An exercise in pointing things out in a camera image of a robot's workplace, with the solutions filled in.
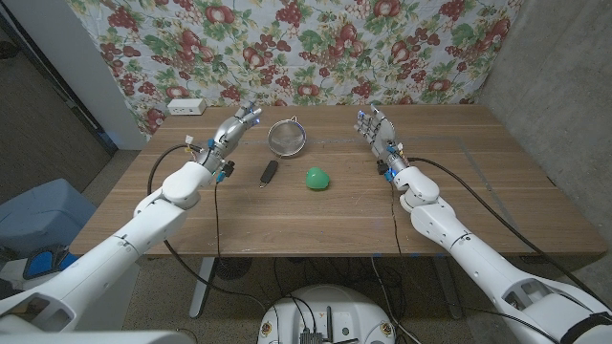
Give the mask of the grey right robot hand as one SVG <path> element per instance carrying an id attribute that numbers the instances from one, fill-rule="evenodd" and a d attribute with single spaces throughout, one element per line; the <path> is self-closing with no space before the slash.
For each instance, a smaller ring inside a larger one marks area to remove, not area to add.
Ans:
<path id="1" fill-rule="evenodd" d="M 396 140 L 395 128 L 384 112 L 373 104 L 370 110 L 371 114 L 363 110 L 357 112 L 354 128 L 369 144 L 376 158 L 378 173 L 393 178 L 409 167 L 404 158 L 403 146 Z"/>

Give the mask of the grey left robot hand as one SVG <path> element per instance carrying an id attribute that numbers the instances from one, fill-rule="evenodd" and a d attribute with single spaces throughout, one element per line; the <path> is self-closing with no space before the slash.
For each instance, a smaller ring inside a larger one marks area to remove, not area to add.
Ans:
<path id="1" fill-rule="evenodd" d="M 212 138 L 212 145 L 198 153 L 195 161 L 210 173 L 218 170 L 238 146 L 245 132 L 259 123 L 261 114 L 262 109 L 252 102 L 240 107 L 220 125 Z"/>

